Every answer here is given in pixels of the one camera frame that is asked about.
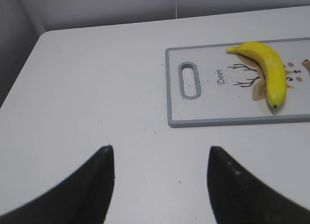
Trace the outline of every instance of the banana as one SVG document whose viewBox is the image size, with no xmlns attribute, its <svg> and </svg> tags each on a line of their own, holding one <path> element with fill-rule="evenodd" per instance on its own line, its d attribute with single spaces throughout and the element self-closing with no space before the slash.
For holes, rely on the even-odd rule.
<svg viewBox="0 0 310 224">
<path fill-rule="evenodd" d="M 228 53 L 239 53 L 254 59 L 261 66 L 266 80 L 266 96 L 271 107 L 279 107 L 286 97 L 286 76 L 281 57 L 270 46 L 259 42 L 245 42 L 227 48 Z"/>
</svg>

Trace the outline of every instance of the deer illustration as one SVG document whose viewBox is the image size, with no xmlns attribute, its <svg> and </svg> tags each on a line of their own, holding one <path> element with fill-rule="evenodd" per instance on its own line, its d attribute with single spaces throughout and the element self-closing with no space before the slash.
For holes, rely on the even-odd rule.
<svg viewBox="0 0 310 224">
<path fill-rule="evenodd" d="M 257 72 L 258 76 L 253 79 L 247 79 L 248 80 L 247 82 L 236 82 L 236 84 L 233 84 L 233 85 L 234 86 L 239 85 L 240 87 L 251 87 L 255 83 L 255 81 L 259 80 L 259 82 L 256 83 L 253 87 L 252 98 L 254 101 L 265 99 L 266 98 L 266 80 L 265 80 L 265 76 L 264 76 L 264 73 L 261 67 L 256 61 L 248 57 L 245 57 L 240 54 L 238 54 L 237 56 L 243 62 L 243 64 L 234 64 L 233 66 L 228 66 L 228 68 L 231 68 L 233 70 L 237 68 L 245 68 L 243 71 L 248 71 L 248 70 L 255 71 Z M 305 60 L 303 62 L 303 65 L 310 73 L 310 62 L 308 62 L 308 60 Z M 296 70 L 294 71 L 286 70 L 285 74 L 287 76 L 292 73 L 300 73 L 300 72 L 301 71 L 296 71 Z"/>
<path fill-rule="evenodd" d="M 307 71 L 310 74 L 310 62 L 309 62 L 309 60 L 304 60 L 301 64 L 307 69 Z"/>
</svg>

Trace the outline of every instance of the white tabletop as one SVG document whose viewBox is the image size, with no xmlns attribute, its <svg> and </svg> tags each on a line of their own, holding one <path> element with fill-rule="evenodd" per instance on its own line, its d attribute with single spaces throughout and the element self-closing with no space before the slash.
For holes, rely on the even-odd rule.
<svg viewBox="0 0 310 224">
<path fill-rule="evenodd" d="M 309 14 L 306 6 L 43 34 L 0 109 L 0 214 L 107 144 L 116 175 L 107 224 L 216 223 L 212 145 L 310 209 L 310 123 L 170 128 L 164 67 L 170 47 L 307 37 Z"/>
</svg>

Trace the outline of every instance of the deer antler drawing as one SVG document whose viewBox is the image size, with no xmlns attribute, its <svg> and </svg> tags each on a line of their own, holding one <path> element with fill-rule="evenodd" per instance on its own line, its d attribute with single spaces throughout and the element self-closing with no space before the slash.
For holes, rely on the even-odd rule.
<svg viewBox="0 0 310 224">
<path fill-rule="evenodd" d="M 252 68 L 250 68 L 244 64 L 234 64 L 233 66 L 228 66 L 228 68 L 231 68 L 232 70 L 237 69 L 237 68 L 243 68 L 243 67 L 246 68 L 243 71 L 246 71 L 246 70 L 251 70 L 251 71 L 255 71 L 255 72 L 257 71 L 257 70 L 254 70 L 254 69 L 252 69 Z"/>
<path fill-rule="evenodd" d="M 237 82 L 236 84 L 233 84 L 233 86 L 235 86 L 235 85 L 240 85 L 240 87 L 250 87 L 250 86 L 252 86 L 253 84 L 254 84 L 254 82 L 257 80 L 257 79 L 259 79 L 260 77 L 259 76 L 257 76 L 256 78 L 254 78 L 254 79 L 247 79 L 247 80 L 250 80 L 251 82 Z"/>
</svg>

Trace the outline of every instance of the white wall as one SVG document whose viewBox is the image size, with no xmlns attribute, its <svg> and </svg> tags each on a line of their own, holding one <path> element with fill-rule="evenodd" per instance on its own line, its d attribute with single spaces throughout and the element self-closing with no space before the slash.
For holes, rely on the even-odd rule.
<svg viewBox="0 0 310 224">
<path fill-rule="evenodd" d="M 208 16 L 309 5 L 310 0 L 177 0 L 178 17 Z"/>
<path fill-rule="evenodd" d="M 65 28 L 172 19 L 175 0 L 22 0 L 41 33 Z"/>
<path fill-rule="evenodd" d="M 122 24 L 309 5 L 310 0 L 22 0 L 45 30 Z"/>
<path fill-rule="evenodd" d="M 37 35 L 18 0 L 0 0 L 0 107 Z"/>
</svg>

